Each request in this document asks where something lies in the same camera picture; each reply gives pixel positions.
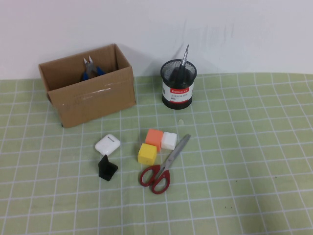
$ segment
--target pen holder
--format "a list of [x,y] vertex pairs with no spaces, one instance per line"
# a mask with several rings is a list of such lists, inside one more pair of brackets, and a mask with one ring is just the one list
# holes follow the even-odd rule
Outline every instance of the pen holder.
[[171,109],[187,108],[192,102],[192,90],[197,76],[196,67],[189,61],[180,71],[181,60],[170,60],[161,67],[162,101]]

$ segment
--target open cardboard box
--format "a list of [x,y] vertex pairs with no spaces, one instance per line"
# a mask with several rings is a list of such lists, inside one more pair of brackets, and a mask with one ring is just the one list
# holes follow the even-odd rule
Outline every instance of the open cardboard box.
[[[89,56],[106,74],[82,82]],[[133,69],[116,44],[40,64],[39,70],[65,128],[136,104]]]

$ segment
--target cube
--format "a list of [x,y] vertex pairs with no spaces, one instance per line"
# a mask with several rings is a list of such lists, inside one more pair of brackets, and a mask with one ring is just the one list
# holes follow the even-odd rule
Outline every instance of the cube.
[[157,147],[143,143],[138,153],[138,162],[145,165],[153,165],[157,157]]
[[159,152],[161,150],[162,137],[162,131],[149,129],[145,143],[156,146],[156,149]]
[[177,134],[164,132],[162,141],[161,141],[161,147],[165,149],[174,150],[176,146],[176,141],[177,141]]

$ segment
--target yellow cube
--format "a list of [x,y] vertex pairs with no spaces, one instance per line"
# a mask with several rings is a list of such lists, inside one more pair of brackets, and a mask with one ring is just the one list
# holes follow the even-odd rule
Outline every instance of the yellow cube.
[[143,143],[138,153],[138,162],[145,165],[153,165],[157,157],[157,147]]

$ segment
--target red label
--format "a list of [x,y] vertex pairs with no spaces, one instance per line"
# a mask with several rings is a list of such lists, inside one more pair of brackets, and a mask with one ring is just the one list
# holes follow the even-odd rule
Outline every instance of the red label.
[[186,89],[182,89],[182,90],[171,88],[171,93],[173,93],[173,94],[185,94],[185,93],[187,93],[188,91],[189,91],[189,87],[186,88]]

